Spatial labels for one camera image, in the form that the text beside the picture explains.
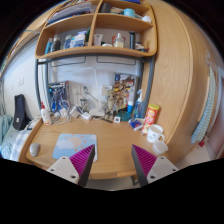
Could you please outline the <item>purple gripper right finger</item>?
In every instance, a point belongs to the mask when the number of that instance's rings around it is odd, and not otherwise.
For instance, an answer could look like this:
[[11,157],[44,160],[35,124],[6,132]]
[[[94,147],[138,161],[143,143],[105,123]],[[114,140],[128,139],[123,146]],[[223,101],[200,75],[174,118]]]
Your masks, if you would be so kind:
[[141,187],[178,170],[165,156],[156,157],[139,146],[132,145],[131,154]]

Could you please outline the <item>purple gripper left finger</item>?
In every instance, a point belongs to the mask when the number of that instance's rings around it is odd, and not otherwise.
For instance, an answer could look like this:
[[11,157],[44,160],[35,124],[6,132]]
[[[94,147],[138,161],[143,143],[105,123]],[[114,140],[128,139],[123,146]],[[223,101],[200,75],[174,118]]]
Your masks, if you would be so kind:
[[62,156],[48,169],[48,172],[85,187],[94,156],[95,145],[90,145],[70,157]]

